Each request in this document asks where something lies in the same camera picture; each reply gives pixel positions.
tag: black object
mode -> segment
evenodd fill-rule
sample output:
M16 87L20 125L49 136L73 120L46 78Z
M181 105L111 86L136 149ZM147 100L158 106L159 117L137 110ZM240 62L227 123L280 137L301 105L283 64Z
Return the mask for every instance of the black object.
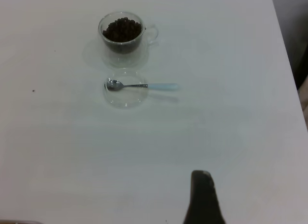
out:
M305 81L306 77L308 76L308 46L306 47L306 51L302 57L302 61L293 76L296 88L299 89Z
M103 35L113 42L128 42L137 38L140 33L141 24L127 17L115 20L103 31Z
M214 181L207 171L193 171L191 201L184 224L225 224Z

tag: glass saucer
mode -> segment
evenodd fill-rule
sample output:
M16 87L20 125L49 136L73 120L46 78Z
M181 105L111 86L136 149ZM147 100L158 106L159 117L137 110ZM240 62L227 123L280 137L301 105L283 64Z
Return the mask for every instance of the glass saucer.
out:
M118 108L129 108L139 105L148 95L147 88L123 88L119 91L109 91L105 83L109 80L118 80L124 85L146 84L146 81L137 72L116 72L108 77L103 85L105 99Z

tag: spoon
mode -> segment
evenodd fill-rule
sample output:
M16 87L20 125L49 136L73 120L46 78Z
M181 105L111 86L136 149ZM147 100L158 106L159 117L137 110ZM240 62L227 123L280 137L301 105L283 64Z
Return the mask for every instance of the spoon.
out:
M154 90L176 90L179 86L176 83L150 83L150 84L131 84L123 85L120 81L108 79L105 86L109 91L119 91L123 88L148 88Z

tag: cup handle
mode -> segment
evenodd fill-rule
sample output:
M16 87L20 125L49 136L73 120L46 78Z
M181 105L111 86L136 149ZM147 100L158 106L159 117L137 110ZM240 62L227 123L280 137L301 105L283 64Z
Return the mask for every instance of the cup handle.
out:
M155 34L152 35L152 37L149 37L148 38L148 43L151 45L153 42L155 42L157 36L158 36L158 29L157 27L155 26L155 24L151 24L151 25L148 25L145 27L146 30L149 30L149 29L153 29L155 30Z

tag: coffee bean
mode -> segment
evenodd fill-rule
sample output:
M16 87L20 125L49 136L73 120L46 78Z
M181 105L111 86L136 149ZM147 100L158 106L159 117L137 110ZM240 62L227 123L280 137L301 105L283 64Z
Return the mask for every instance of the coffee bean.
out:
M103 35L114 42L127 42L135 39L142 30L140 23L129 20L127 17L118 18L103 30Z

